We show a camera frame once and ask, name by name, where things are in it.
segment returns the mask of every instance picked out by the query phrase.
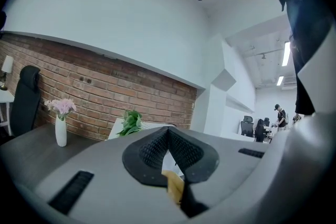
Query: white desk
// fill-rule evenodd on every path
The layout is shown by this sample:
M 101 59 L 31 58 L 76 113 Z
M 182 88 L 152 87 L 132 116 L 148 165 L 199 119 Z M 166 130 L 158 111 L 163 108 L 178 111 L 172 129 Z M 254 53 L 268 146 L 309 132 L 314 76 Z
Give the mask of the white desk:
M 225 132 L 223 135 L 221 135 L 222 138 L 228 138 L 228 139 L 233 139 L 233 140 L 240 140 L 240 141 L 249 141 L 249 142 L 254 142 L 253 137 L 249 136 L 244 136 L 236 133 L 230 133 L 230 132 Z
M 14 96 L 7 90 L 2 91 L 0 90 L 0 103 L 6 103 L 6 115 L 7 115 L 7 121 L 4 122 L 4 118 L 2 116 L 2 111 L 0 107 L 0 127 L 7 126 L 8 125 L 8 133 L 9 135 L 12 135 L 11 127 L 9 124 L 9 103 L 14 102 Z
M 122 122 L 123 121 L 124 120 L 121 119 L 121 118 L 116 119 L 116 121 L 115 121 L 115 123 L 112 127 L 112 130 L 110 132 L 108 140 L 119 137 L 119 135 L 117 135 L 117 133 L 122 131 L 122 128 L 123 128 Z M 144 127 L 147 127 L 148 129 L 163 127 L 163 126 L 173 126 L 172 124 L 168 124 L 168 123 L 165 124 L 165 123 L 153 123 L 153 122 L 143 122 L 143 121 L 142 121 L 142 124 L 144 125 Z

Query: black slot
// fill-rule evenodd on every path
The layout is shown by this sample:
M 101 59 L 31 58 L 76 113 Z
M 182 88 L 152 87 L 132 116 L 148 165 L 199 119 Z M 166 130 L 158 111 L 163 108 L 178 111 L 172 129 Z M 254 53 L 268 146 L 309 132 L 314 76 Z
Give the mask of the black slot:
M 64 215 L 67 215 L 93 176 L 94 174 L 92 173 L 79 171 L 49 202 L 49 205 Z
M 254 150 L 249 150 L 247 148 L 241 148 L 240 150 L 238 150 L 239 153 L 243 153 L 245 155 L 248 156 L 252 156 L 252 157 L 256 157 L 256 158 L 262 158 L 264 155 L 264 152 L 261 151 L 254 151 Z

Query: dark clothing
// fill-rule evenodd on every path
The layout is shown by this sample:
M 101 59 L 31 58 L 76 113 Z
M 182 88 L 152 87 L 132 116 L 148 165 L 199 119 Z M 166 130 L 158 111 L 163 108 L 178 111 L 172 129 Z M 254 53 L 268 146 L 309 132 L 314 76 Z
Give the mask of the dark clothing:
M 264 141 L 264 121 L 262 119 L 259 119 L 257 123 L 257 127 L 255 129 L 255 136 L 256 136 L 256 142 L 263 142 Z
M 278 122 L 281 121 L 281 119 L 284 118 L 284 120 L 282 121 L 281 124 L 279 124 L 279 127 L 282 128 L 282 127 L 285 127 L 287 125 L 286 123 L 286 112 L 284 109 L 282 109 L 280 112 L 278 111 Z
M 296 76 L 314 55 L 334 22 L 332 4 L 335 0 L 279 0 L 292 29 L 291 52 Z M 297 77 L 296 113 L 311 115 L 314 107 Z

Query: brick wall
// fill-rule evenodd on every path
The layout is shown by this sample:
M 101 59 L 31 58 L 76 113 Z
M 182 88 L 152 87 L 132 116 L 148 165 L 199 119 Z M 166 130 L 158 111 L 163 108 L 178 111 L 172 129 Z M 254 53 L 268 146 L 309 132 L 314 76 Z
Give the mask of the brick wall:
M 148 122 L 174 123 L 189 128 L 196 89 L 130 63 L 58 42 L 5 34 L 0 40 L 0 65 L 14 57 L 7 86 L 14 94 L 26 65 L 41 69 L 41 105 L 36 126 L 55 123 L 44 100 L 73 99 L 77 112 L 67 118 L 68 130 L 90 138 L 107 139 L 124 110 L 137 110 Z

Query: black office chair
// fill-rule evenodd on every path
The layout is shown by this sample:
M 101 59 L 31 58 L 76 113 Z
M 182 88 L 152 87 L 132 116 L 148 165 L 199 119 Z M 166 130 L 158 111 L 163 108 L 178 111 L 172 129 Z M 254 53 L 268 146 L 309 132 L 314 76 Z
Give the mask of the black office chair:
M 269 127 L 269 118 L 264 119 L 264 125 Z
M 243 121 L 240 122 L 241 135 L 253 137 L 253 118 L 251 116 L 244 116 Z
M 39 72 L 40 69 L 33 66 L 25 66 L 20 72 L 10 117 L 10 128 L 14 136 L 27 133 L 34 127 L 41 98 L 40 89 L 37 86 Z

